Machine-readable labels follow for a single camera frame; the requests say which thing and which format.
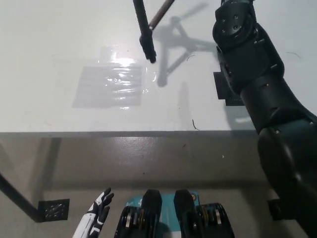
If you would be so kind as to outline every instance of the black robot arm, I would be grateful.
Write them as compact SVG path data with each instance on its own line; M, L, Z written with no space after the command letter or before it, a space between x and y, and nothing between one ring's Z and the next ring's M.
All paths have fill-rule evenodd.
M280 198L272 213L296 219L317 237L317 118L287 86L284 64L257 23L253 1L223 0L215 15L221 71L248 110L260 136L262 168Z

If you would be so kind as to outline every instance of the white table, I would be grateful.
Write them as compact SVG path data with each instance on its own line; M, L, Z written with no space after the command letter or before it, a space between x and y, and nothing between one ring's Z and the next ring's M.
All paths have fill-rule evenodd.
M213 72L219 71L219 65L212 28L219 2L177 0L154 35L158 61L150 64L139 44L132 0L1 0L0 134L155 136L254 131L244 107L226 107L217 97ZM162 3L145 0L148 18ZM285 63L287 83L317 114L317 2L257 0L255 8L258 22ZM188 16L193 10L196 13ZM181 45L187 41L177 30L168 29L174 16L183 18L181 25L190 38L207 42L206 50L189 52L195 56L165 76L162 64L171 66L186 52ZM121 100L113 99L114 84L106 86L105 78L89 76L96 70L103 76L111 74L110 62L137 66L134 73L126 72L137 79L125 87L130 93L123 93ZM200 131L194 129L193 120Z

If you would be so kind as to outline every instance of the teal object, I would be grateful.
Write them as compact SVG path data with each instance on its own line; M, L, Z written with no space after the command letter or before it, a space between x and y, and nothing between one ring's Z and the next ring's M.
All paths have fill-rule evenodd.
M199 205L197 192L191 192L195 206ZM174 193L162 195L162 210L157 230L158 238L178 238L181 237L180 226L174 208ZM141 207L142 196L132 198L126 206Z

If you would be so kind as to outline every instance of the gray floor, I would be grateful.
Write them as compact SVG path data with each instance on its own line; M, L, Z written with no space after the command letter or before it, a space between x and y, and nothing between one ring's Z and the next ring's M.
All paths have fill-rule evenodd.
M100 237L111 238L125 202L147 188L199 192L220 202L237 238L304 238L296 222L273 222L255 138L97 138L0 140L0 171L33 203L70 198L68 221L35 224L0 193L1 237L71 237L107 187L115 194Z

